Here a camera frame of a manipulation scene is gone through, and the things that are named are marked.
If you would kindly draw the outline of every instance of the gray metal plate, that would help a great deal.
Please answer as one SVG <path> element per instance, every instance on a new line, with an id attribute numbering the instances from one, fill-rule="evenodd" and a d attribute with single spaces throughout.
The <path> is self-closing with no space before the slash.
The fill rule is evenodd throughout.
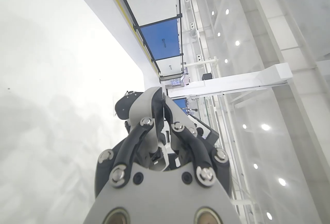
<path id="1" fill-rule="evenodd" d="M 190 185 L 183 183 L 182 173 L 193 176 Z M 142 172 L 144 180 L 140 185 L 132 182 L 136 172 Z M 197 184 L 192 163 L 173 171 L 152 171 L 134 163 L 128 184 L 115 189 L 107 183 L 95 200 L 84 224 L 101 224 L 106 215 L 117 207 L 127 210 L 130 222 L 192 224 L 200 208 L 213 209 L 223 224 L 241 223 L 233 205 L 221 184 L 216 181 L 210 188 Z"/>

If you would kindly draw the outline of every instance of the circular lens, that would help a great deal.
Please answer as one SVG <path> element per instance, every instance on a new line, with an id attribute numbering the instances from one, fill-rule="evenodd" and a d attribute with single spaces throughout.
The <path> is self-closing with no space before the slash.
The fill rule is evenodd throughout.
<path id="1" fill-rule="evenodd" d="M 212 209 L 200 209 L 195 217 L 195 224 L 222 224 L 222 221 Z"/>
<path id="2" fill-rule="evenodd" d="M 103 222 L 104 224 L 129 224 L 128 213 L 122 209 L 111 211 Z"/>

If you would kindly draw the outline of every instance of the metal bolt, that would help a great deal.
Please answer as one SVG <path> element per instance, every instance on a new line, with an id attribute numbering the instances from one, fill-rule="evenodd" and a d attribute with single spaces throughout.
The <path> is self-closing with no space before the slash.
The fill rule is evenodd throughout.
<path id="1" fill-rule="evenodd" d="M 98 158 L 98 162 L 101 164 L 103 161 L 111 160 L 112 158 L 113 158 L 113 151 L 105 150 L 100 154 L 100 156 Z"/>
<path id="2" fill-rule="evenodd" d="M 125 169 L 126 165 L 121 164 L 114 167 L 114 169 L 110 172 L 109 182 L 113 187 L 117 188 L 125 183 Z"/>
<path id="3" fill-rule="evenodd" d="M 223 149 L 217 148 L 217 154 L 214 156 L 216 161 L 219 163 L 226 163 L 228 161 L 228 156 Z"/>
<path id="4" fill-rule="evenodd" d="M 211 170 L 209 170 L 208 168 L 203 168 L 201 171 L 201 177 L 204 180 L 211 180 L 213 178 Z"/>
<path id="5" fill-rule="evenodd" d="M 194 128 L 189 128 L 189 131 L 192 133 L 192 134 L 195 134 L 195 129 Z"/>
<path id="6" fill-rule="evenodd" d="M 141 120 L 143 125 L 152 125 L 152 119 L 150 117 L 145 117 Z"/>
<path id="7" fill-rule="evenodd" d="M 112 180 L 117 183 L 119 182 L 122 178 L 124 178 L 125 175 L 125 171 L 123 171 L 122 169 L 120 169 L 120 167 L 117 167 L 113 174 L 112 174 Z"/>
<path id="8" fill-rule="evenodd" d="M 180 129 L 183 128 L 183 125 L 181 125 L 181 124 L 178 122 L 178 123 L 175 123 L 175 124 L 174 124 L 174 128 L 175 128 L 176 130 L 180 130 Z"/>

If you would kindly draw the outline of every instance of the black box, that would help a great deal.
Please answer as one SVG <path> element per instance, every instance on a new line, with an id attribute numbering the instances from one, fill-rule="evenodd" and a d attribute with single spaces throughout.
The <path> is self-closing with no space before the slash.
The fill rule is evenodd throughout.
<path id="1" fill-rule="evenodd" d="M 202 80 L 205 81 L 205 80 L 211 80 L 213 79 L 212 78 L 212 73 L 206 73 L 206 74 L 203 74 L 202 76 Z"/>

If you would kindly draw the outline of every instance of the black frame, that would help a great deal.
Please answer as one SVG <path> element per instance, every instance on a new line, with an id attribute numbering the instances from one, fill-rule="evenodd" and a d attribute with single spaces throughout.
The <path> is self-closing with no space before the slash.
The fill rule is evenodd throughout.
<path id="1" fill-rule="evenodd" d="M 159 60 L 162 60 L 162 59 L 167 59 L 167 58 L 173 58 L 173 57 L 178 57 L 178 56 L 182 56 L 182 71 L 181 71 L 181 76 L 183 76 L 184 74 L 184 59 L 183 59 L 183 42 L 182 42 L 182 13 L 181 13 L 181 0 L 178 0 L 179 1 L 179 14 L 177 14 L 177 16 L 174 16 L 174 17 L 171 17 L 171 18 L 168 18 L 168 19 L 164 19 L 164 20 L 160 20 L 160 21 L 157 21 L 157 22 L 154 22 L 154 23 L 150 23 L 150 24 L 146 24 L 146 25 L 142 25 L 142 26 L 139 26 L 139 24 L 137 23 L 137 20 L 131 10 L 131 7 L 129 6 L 127 0 L 123 0 L 127 10 L 128 10 L 128 13 L 130 14 L 131 18 L 132 18 L 132 21 L 133 21 L 133 28 L 135 31 L 138 31 L 141 38 L 142 38 L 142 41 L 143 41 L 143 45 L 147 48 L 150 56 L 151 56 L 151 62 L 154 63 L 157 67 L 157 70 L 158 70 L 158 73 L 160 73 L 160 69 L 158 67 L 158 64 L 156 61 L 159 61 Z M 169 20 L 174 20 L 174 19 L 180 19 L 180 39 L 181 39 L 181 53 L 177 56 L 172 56 L 172 57 L 167 57 L 167 58 L 162 58 L 162 59 L 157 59 L 155 60 L 155 58 L 153 57 L 153 54 L 145 40 L 145 37 L 143 35 L 143 33 L 141 32 L 141 28 L 144 28 L 144 27 L 147 27 L 147 26 L 150 26 L 150 25 L 154 25 L 154 24 L 159 24 L 159 23 L 162 23 L 162 22 L 166 22 L 166 21 L 169 21 Z"/>

